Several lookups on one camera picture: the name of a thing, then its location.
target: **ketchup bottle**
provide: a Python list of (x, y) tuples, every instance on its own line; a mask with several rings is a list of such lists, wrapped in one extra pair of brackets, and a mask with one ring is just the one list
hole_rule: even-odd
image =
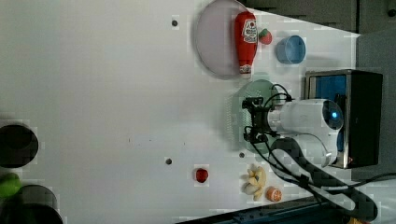
[(242, 77), (251, 76), (251, 65), (257, 49), (256, 17), (245, 11), (235, 18), (235, 45), (239, 60), (239, 73)]

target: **blue bowl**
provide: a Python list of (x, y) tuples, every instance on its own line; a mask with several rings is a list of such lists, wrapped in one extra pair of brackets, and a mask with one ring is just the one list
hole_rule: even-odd
[(280, 41), (276, 46), (276, 57), (281, 63), (300, 63), (305, 57), (305, 43), (298, 35)]

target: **red tomato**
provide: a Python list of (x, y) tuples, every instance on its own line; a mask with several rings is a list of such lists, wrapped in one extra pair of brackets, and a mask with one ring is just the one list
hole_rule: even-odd
[(204, 183), (207, 180), (207, 178), (209, 177), (209, 173), (207, 172), (207, 170), (198, 169), (195, 176), (196, 176), (198, 182)]

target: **black box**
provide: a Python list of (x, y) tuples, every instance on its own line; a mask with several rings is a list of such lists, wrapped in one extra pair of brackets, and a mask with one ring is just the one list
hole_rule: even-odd
[(357, 70), (306, 72), (305, 99), (330, 99), (344, 112), (332, 166), (355, 168), (378, 164), (382, 75)]

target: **ketchup label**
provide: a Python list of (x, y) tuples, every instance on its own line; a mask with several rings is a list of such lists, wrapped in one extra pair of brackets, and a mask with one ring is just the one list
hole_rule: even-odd
[(245, 20), (242, 36), (247, 43), (257, 43), (256, 20)]
[(240, 74), (250, 74), (251, 73), (251, 65), (250, 64), (245, 64), (243, 66), (239, 67), (239, 73)]

